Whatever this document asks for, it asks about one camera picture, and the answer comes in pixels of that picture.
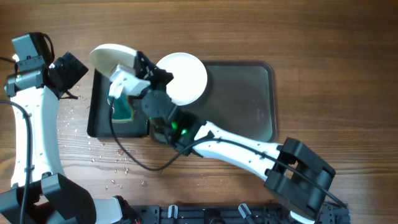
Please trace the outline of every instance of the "black clamp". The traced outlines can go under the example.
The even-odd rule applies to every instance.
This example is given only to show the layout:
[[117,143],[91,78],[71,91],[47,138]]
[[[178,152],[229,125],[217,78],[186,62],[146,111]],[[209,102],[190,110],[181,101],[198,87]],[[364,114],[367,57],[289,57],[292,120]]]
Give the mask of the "black clamp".
[[24,172],[32,172],[35,169],[35,165],[32,165],[30,168],[25,167]]
[[[285,165],[297,162],[297,172],[325,190],[330,188],[336,171],[305,144],[287,138],[284,145],[277,149],[280,151],[278,161]],[[325,193],[296,174],[291,179],[286,177],[285,172],[286,168],[278,164],[271,170],[266,170],[268,178],[265,187],[285,208],[304,218],[316,220],[325,201]]]
[[250,209],[245,203],[239,205],[238,211],[242,215],[243,219],[246,221],[247,224],[254,224],[254,221],[251,218]]

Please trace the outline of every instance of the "green sponge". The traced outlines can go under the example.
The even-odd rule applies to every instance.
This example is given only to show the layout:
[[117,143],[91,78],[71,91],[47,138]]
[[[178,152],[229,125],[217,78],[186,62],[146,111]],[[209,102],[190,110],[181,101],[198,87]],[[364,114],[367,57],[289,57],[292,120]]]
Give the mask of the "green sponge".
[[129,104],[129,96],[122,93],[118,99],[113,102],[112,122],[129,122],[134,119],[134,110]]

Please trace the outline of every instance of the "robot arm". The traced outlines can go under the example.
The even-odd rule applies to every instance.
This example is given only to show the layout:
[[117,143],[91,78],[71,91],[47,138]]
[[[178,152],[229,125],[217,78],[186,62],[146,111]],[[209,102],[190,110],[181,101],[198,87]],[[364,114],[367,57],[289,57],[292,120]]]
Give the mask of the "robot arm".
[[[146,81],[150,85],[139,86],[138,82],[126,82],[129,77]],[[220,159],[248,170],[265,181],[265,187],[284,207],[292,211],[291,216],[302,223],[313,223],[317,218],[326,193],[336,174],[335,170],[318,157],[306,145],[288,138],[285,143],[253,141],[229,133],[215,124],[194,114],[182,111],[165,91],[170,74],[159,69],[137,52],[132,70],[118,65],[112,73],[119,91],[135,89],[136,97],[142,98],[142,110],[155,132],[164,134],[167,144],[185,155]],[[205,142],[187,147],[198,140]],[[297,163],[296,168],[290,165]],[[285,176],[287,167],[294,171],[292,178]]]
[[[88,69],[67,52],[52,66],[53,54],[44,41],[45,34],[30,33],[13,39],[20,73],[7,78],[5,91],[12,102],[21,105],[30,116],[32,126],[32,167],[26,177],[27,129],[17,108],[16,165],[12,189],[0,194],[0,212],[11,222],[19,223],[23,189],[29,188],[26,223],[115,223],[133,217],[121,197],[92,199],[83,188],[68,180],[63,171],[57,141],[59,99]],[[44,195],[49,202],[34,205]]]

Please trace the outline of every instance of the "plastic tray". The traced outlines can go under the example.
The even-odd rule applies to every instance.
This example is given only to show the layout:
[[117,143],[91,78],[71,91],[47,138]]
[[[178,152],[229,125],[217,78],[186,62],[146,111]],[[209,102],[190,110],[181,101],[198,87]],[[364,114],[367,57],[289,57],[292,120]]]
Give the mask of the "plastic tray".
[[[220,128],[257,141],[276,137],[274,75],[262,61],[202,61],[208,83],[202,96],[183,110],[190,111]],[[111,137],[108,125],[109,80],[95,71],[93,96],[87,133],[92,137]],[[164,137],[153,133],[141,110],[141,101],[131,102],[135,109],[132,122],[114,123],[121,138],[140,138],[150,133],[157,142]]]

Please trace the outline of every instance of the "wire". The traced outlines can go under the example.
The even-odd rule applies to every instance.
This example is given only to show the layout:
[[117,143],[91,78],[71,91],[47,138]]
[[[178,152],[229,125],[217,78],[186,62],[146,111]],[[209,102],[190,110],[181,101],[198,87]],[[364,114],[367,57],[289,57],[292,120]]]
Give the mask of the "wire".
[[0,60],[10,62],[10,63],[16,63],[14,60],[11,60],[11,59],[8,59],[8,58],[2,57],[2,56],[0,56]]
[[52,41],[51,41],[50,37],[47,34],[43,34],[43,36],[50,42],[51,56],[52,56],[51,63],[52,63],[55,60],[54,47],[52,45]]
[[305,175],[301,174],[299,171],[295,170],[293,167],[288,166],[286,164],[284,164],[281,161],[278,161],[277,159],[268,156],[267,154],[257,151],[249,146],[245,146],[244,144],[238,143],[238,142],[234,142],[231,140],[227,140],[227,139],[202,139],[202,140],[197,140],[194,141],[192,144],[190,144],[189,146],[183,148],[179,153],[177,153],[171,160],[169,160],[166,164],[164,164],[162,167],[160,168],[150,168],[145,166],[144,164],[142,164],[141,162],[139,162],[137,159],[135,159],[130,153],[127,152],[127,150],[125,150],[125,148],[121,145],[121,143],[119,142],[118,138],[116,137],[115,133],[114,133],[114,129],[113,129],[113,123],[112,123],[112,115],[113,115],[113,110],[112,110],[112,106],[113,106],[113,102],[114,102],[114,98],[112,98],[111,103],[110,103],[110,107],[109,107],[109,126],[111,127],[111,132],[113,135],[114,140],[116,141],[116,143],[120,146],[120,148],[135,162],[137,163],[139,166],[141,166],[142,168],[146,169],[146,170],[151,170],[151,171],[160,171],[162,169],[165,169],[166,167],[168,167],[169,165],[171,165],[171,163],[173,163],[179,156],[181,156],[184,152],[186,152],[187,150],[191,149],[193,146],[196,146],[198,144],[204,143],[204,142],[210,142],[210,141],[216,141],[217,143],[220,142],[225,142],[225,143],[229,143],[229,144],[233,144],[235,146],[238,147],[242,147],[244,149],[247,149],[255,154],[261,155],[262,157],[271,160],[272,162],[275,162],[276,164],[278,164],[278,166],[282,166],[290,171],[292,171],[294,174],[297,174],[299,177],[301,177],[302,179],[304,179],[305,181],[307,181],[308,183],[310,183],[311,185],[313,185],[314,187],[316,187],[318,190],[320,190],[322,193],[324,193],[325,195],[329,196],[332,200],[334,200],[339,206],[343,207],[343,208],[347,208],[347,205],[342,202],[340,199],[338,199],[336,196],[334,196],[332,193],[330,193],[329,191],[327,191],[326,189],[324,189],[321,185],[315,183],[314,181],[312,181],[311,179],[309,179],[308,177],[306,177]]
[[67,90],[65,93],[68,95],[68,97],[62,97],[61,100],[63,100],[63,99],[73,99],[73,100],[77,100],[77,99],[79,99],[78,96],[75,96],[75,95],[71,94],[71,93],[69,92],[69,90]]
[[19,215],[19,223],[23,224],[25,223],[25,210],[26,210],[26,203],[27,203],[27,197],[28,197],[28,189],[29,189],[29,183],[30,183],[30,172],[32,170],[32,150],[33,150],[33,145],[32,145],[32,124],[30,123],[30,116],[26,112],[26,110],[18,105],[17,103],[14,103],[9,100],[0,100],[0,103],[2,104],[9,104],[12,106],[15,106],[18,108],[22,115],[25,117],[25,122],[26,122],[26,136],[27,136],[27,152],[26,152],[26,180],[25,180],[25,189],[24,189],[24,194],[22,196],[22,203],[21,203],[21,213]]
[[116,137],[116,134],[114,132],[113,129],[113,123],[112,123],[112,115],[113,115],[113,103],[114,103],[114,97],[112,97],[111,99],[111,103],[109,104],[109,127],[111,128],[111,132],[112,132],[112,136],[114,138],[114,140],[116,141],[116,143],[119,145],[119,147],[123,150],[124,153],[126,153],[136,164],[138,164],[139,166],[141,166],[142,168],[149,170],[149,171],[160,171],[163,170],[165,168],[167,168],[169,165],[171,165],[178,157],[180,157],[183,153],[185,153],[187,150],[189,150],[190,148],[192,148],[193,146],[196,146],[197,144],[203,143],[205,142],[205,140],[200,140],[200,141],[195,141],[194,143],[192,143],[191,145],[185,147],[184,149],[182,149],[180,152],[178,152],[171,160],[169,160],[166,164],[164,164],[163,166],[159,167],[159,168],[150,168],[147,167],[146,165],[144,165],[143,163],[139,162],[136,158],[134,158],[123,146],[122,144],[119,142],[118,137]]

